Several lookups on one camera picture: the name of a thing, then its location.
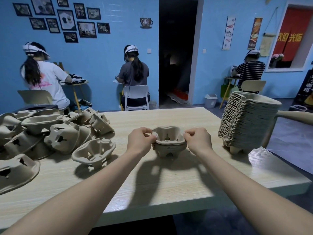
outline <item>woman in gray t-shirt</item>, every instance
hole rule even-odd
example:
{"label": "woman in gray t-shirt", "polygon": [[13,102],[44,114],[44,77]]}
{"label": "woman in gray t-shirt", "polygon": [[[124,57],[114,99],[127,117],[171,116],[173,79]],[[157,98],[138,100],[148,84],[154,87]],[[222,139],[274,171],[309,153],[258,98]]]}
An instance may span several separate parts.
{"label": "woman in gray t-shirt", "polygon": [[[124,48],[124,61],[119,71],[119,83],[124,83],[125,86],[143,86],[147,85],[147,77],[149,76],[149,68],[147,64],[141,62],[138,58],[138,49],[135,45],[127,45]],[[125,109],[125,96],[122,95],[121,103]],[[146,104],[146,98],[127,99],[127,106],[142,106]]]}

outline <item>black signboard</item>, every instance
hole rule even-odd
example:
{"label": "black signboard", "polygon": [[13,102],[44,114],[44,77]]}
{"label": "black signboard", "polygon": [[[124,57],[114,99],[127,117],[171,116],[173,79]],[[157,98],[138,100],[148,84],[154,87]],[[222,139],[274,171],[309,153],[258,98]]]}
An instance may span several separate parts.
{"label": "black signboard", "polygon": [[289,110],[313,113],[313,69],[308,70],[306,77]]}

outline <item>person in striped shirt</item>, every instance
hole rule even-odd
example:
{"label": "person in striped shirt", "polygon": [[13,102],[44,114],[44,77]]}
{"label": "person in striped shirt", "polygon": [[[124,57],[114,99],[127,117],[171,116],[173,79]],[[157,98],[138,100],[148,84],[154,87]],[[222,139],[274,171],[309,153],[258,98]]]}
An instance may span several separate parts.
{"label": "person in striped shirt", "polygon": [[259,61],[260,51],[258,49],[250,50],[245,56],[245,62],[240,64],[232,71],[232,76],[240,74],[238,88],[241,91],[241,84],[245,80],[261,80],[265,69],[265,63]]}

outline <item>blue wall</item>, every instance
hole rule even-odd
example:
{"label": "blue wall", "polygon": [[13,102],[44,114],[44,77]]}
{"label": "blue wall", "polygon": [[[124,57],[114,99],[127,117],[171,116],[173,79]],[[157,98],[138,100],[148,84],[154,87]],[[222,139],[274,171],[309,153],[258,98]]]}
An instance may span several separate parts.
{"label": "blue wall", "polygon": [[[96,110],[119,109],[121,86],[113,80],[124,64],[124,47],[135,44],[139,48],[140,60],[150,69],[151,100],[158,101],[158,0],[68,0],[69,8],[58,7],[57,1],[52,0],[55,12],[56,9],[74,10],[74,2],[84,3],[85,8],[100,8],[102,20],[98,22],[110,23],[111,34],[97,32],[97,39],[79,38],[79,43],[65,43],[62,31],[61,34],[50,34],[48,30],[33,30],[28,17],[16,15],[13,2],[28,3],[33,17],[59,19],[57,13],[56,16],[35,15],[30,0],[0,0],[0,113],[24,106],[16,91],[26,90],[19,67],[26,59],[22,45],[28,41],[41,43],[50,54],[51,62],[62,62],[65,70],[90,81],[88,86],[84,86],[84,91]],[[140,28],[139,17],[142,16],[152,18],[154,25],[151,29]],[[148,48],[152,49],[152,54],[147,54]],[[68,97],[73,98],[71,87],[64,89]]]}
{"label": "blue wall", "polygon": [[[313,4],[313,0],[293,0],[305,4]],[[262,17],[260,35],[275,10],[278,8],[277,19],[274,15],[266,32],[276,33],[282,18],[287,0],[272,0],[265,5],[265,0],[204,0],[200,31],[198,62],[195,77],[194,104],[204,101],[206,94],[220,95],[223,77],[229,74],[231,65],[243,63],[247,53],[249,36],[255,17]],[[230,50],[222,50],[227,16],[235,16],[236,23]],[[256,47],[260,47],[262,36]],[[267,64],[267,58],[260,58]],[[263,94],[272,98],[295,97],[306,75],[304,72],[264,73],[266,80]]]}

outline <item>woman in white t-shirt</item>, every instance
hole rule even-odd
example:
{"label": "woman in white t-shirt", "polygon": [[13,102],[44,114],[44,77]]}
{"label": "woman in white t-shirt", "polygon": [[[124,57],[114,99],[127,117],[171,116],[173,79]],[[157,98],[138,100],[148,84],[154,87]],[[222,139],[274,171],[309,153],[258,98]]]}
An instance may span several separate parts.
{"label": "woman in white t-shirt", "polygon": [[46,90],[52,96],[52,104],[64,110],[69,105],[60,85],[60,81],[72,82],[72,78],[54,63],[45,62],[50,56],[45,48],[36,42],[28,42],[23,46],[27,55],[21,66],[21,75],[29,90]]}

